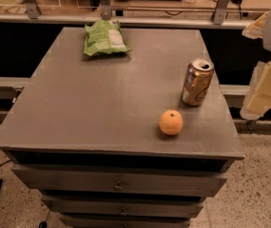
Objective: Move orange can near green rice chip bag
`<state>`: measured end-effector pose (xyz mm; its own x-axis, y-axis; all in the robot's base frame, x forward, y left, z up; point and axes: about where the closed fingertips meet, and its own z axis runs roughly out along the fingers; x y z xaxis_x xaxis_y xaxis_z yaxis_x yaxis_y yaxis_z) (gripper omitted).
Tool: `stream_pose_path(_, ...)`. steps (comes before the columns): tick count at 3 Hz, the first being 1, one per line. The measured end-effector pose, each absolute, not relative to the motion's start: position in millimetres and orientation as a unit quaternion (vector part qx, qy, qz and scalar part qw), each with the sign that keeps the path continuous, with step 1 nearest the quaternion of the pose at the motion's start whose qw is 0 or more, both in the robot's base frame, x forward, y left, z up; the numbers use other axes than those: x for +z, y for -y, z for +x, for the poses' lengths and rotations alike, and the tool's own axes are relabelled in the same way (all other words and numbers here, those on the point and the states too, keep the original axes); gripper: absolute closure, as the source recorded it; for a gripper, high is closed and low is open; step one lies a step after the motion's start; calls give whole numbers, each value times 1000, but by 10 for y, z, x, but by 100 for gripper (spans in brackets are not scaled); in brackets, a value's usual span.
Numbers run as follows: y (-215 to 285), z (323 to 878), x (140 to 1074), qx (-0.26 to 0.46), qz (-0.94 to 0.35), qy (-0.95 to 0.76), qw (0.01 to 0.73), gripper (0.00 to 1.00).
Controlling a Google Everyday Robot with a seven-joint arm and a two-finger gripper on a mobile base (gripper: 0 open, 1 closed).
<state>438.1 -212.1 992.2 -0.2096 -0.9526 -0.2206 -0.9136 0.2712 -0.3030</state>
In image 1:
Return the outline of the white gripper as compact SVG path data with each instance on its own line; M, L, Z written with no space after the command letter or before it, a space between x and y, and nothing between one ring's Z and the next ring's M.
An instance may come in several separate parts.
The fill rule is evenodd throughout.
M242 36L262 39L263 47L271 51L271 9L248 25ZM258 62L251 76L248 92L242 102L241 116L256 121L271 108L271 61Z

